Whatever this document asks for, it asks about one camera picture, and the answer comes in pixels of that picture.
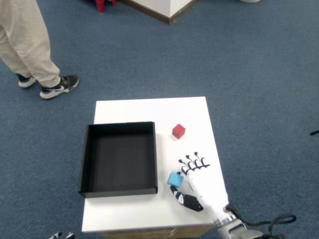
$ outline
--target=black cable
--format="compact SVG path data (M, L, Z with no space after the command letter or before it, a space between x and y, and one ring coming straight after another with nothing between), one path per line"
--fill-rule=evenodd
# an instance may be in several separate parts
M319 130L317 130L317 131L315 131L315 132L310 133L310 135L315 135L315 134L317 134L317 133L319 133Z
M272 221L261 221L261 222L257 222L257 223L250 223L246 220L244 220L240 215L238 210L235 208L234 204L228 204L225 209L227 211L231 211L238 219L240 219L243 223L252 226L252 227L256 227L256 226L260 226L263 224L269 224L268 227L268 234L262 236L262 239L281 239L284 238L283 235L282 236L273 236L272 230L275 224L287 224L287 223L293 223L295 220L297 220L296 215L293 214L286 214L286 215L281 215L279 217L276 217L275 219L273 219Z

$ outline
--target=red cube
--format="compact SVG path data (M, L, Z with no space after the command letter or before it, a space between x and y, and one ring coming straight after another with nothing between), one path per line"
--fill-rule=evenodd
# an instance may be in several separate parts
M173 128L172 133L176 138L180 139L185 134L185 128L181 126L180 124L176 125L175 128Z

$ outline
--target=blue cube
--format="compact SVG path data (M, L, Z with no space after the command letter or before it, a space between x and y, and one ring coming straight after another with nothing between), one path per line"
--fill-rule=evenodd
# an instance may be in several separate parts
M175 186L179 188L181 186L181 183L183 182L183 176L177 174L177 173L170 173L167 183L169 185Z

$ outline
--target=shoe logo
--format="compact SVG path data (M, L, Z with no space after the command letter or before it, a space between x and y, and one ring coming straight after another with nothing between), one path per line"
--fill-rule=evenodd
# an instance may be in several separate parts
M60 89L46 89L47 91L63 91L65 88L60 86Z

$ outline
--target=red object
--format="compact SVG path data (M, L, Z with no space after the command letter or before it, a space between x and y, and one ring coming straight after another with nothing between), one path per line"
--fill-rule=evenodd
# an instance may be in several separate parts
M185 134L185 128L181 126L180 124L176 125L175 128L173 128L172 133L176 138L180 139Z
M116 0L112 0L112 5L116 5ZM105 0L96 0L96 6L98 7L99 12L105 11Z
M105 11L105 2L104 0L96 0L96 6L98 7L99 12Z

